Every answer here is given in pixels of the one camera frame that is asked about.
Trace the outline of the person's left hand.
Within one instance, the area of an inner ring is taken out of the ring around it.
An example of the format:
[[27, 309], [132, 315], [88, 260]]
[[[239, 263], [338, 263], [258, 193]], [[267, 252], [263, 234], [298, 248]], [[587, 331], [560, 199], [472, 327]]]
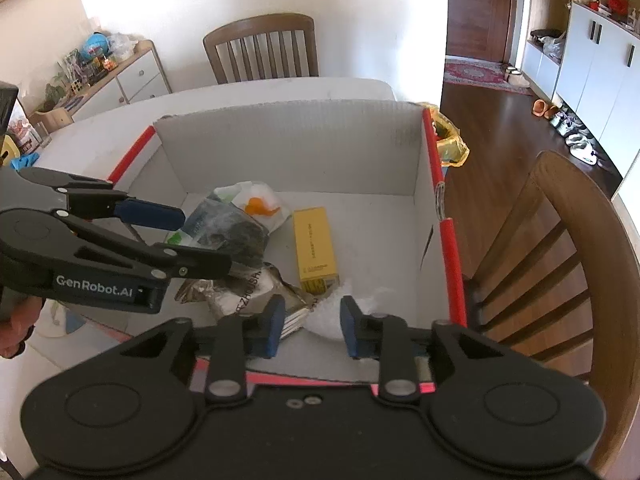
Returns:
[[3, 359], [13, 359], [26, 348], [26, 340], [32, 334], [40, 317], [44, 300], [30, 296], [18, 304], [10, 318], [1, 323], [0, 351]]

